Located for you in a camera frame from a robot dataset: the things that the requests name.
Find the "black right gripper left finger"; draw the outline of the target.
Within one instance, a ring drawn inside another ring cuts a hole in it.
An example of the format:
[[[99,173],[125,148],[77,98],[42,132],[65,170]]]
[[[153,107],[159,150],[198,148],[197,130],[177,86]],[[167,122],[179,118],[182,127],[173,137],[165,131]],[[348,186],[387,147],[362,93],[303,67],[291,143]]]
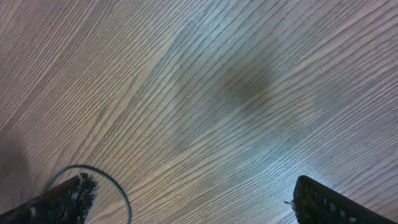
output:
[[[84,224],[97,194],[94,177],[80,173],[1,214],[1,224]]]

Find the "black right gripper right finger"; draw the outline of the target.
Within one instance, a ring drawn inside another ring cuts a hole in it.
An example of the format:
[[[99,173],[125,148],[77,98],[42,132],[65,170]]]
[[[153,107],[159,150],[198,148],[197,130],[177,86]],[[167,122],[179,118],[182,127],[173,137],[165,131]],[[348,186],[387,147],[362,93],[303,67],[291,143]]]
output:
[[[299,224],[397,224],[306,175],[298,177],[288,204]]]

